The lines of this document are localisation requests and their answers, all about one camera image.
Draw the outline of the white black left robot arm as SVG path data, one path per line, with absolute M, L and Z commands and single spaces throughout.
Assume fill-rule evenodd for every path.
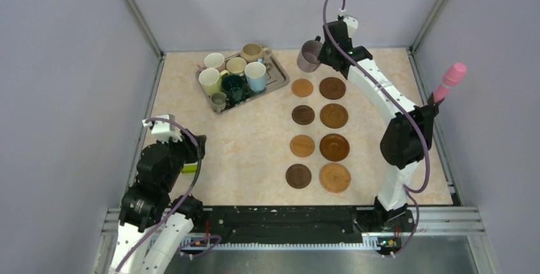
M 157 240 L 151 230 L 171 204 L 169 196 L 181 170 L 205 155 L 207 137 L 155 142 L 145 147 L 137 163 L 136 181 L 124 194 L 118 218 L 118 238 L 110 273 L 164 273 L 184 237 L 204 224 L 203 204 L 189 195 L 180 196 Z

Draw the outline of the pale yellow mug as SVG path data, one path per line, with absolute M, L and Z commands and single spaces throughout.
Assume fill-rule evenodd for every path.
M 206 95 L 211 97 L 221 91 L 222 79 L 228 75 L 230 73 L 226 69 L 220 71 L 215 68 L 206 68 L 200 72 L 198 80 Z

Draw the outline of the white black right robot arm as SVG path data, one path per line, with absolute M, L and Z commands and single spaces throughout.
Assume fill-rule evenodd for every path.
M 349 30 L 354 19 L 339 17 L 324 24 L 324 43 L 318 60 L 340 72 L 358 87 L 379 111 L 386 130 L 380 141 L 387 162 L 385 181 L 374 200 L 371 229 L 389 231 L 407 212 L 406 187 L 431 148 L 436 107 L 419 107 L 403 96 L 383 74 L 364 47 L 354 47 Z

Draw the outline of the light bamboo coaster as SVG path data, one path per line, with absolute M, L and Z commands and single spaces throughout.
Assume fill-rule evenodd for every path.
M 307 79 L 297 79 L 292 82 L 292 93 L 297 97 L 308 97 L 313 93 L 313 84 Z
M 310 136 L 300 134 L 291 139 L 289 147 L 295 156 L 305 158 L 315 151 L 315 142 Z

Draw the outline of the woven rattan coaster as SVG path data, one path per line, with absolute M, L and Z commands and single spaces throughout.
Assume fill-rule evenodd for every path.
M 351 184 L 350 172 L 341 164 L 332 162 L 323 166 L 319 172 L 321 186 L 328 192 L 339 194 Z

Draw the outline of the small grey-green cup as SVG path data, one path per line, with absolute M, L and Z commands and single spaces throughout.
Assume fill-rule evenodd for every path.
M 210 97 L 210 101 L 213 111 L 220 114 L 227 106 L 227 95 L 223 92 L 216 92 Z

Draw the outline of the dark walnut coaster front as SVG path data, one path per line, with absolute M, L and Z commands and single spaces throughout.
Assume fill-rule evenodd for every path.
M 311 183 L 311 171 L 303 164 L 293 164 L 287 169 L 285 179 L 289 186 L 303 189 Z

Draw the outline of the brown saucer coaster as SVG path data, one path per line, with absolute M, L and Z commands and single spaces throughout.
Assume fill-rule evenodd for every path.
M 339 78 L 328 77 L 320 82 L 319 91 L 324 98 L 337 100 L 345 95 L 346 85 L 344 81 Z
M 348 122 L 348 111 L 342 105 L 330 103 L 320 110 L 320 120 L 331 129 L 339 129 Z
M 325 159 L 332 162 L 339 162 L 348 157 L 350 144 L 344 136 L 330 133 L 320 140 L 319 150 Z

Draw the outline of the mauve mug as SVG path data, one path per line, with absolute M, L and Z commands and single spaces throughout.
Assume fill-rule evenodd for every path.
M 320 40 L 321 37 L 317 36 L 315 39 L 308 40 L 302 45 L 297 56 L 297 66 L 301 71 L 312 73 L 320 66 L 321 62 L 318 59 L 318 55 L 323 45 Z

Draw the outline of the dark walnut coaster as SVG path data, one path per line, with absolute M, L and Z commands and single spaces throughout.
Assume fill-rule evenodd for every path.
M 296 124 L 305 126 L 314 121 L 315 112 L 308 105 L 299 105 L 292 110 L 291 117 Z
M 287 169 L 285 179 L 289 186 L 303 189 L 311 183 L 311 171 L 303 164 L 293 164 Z

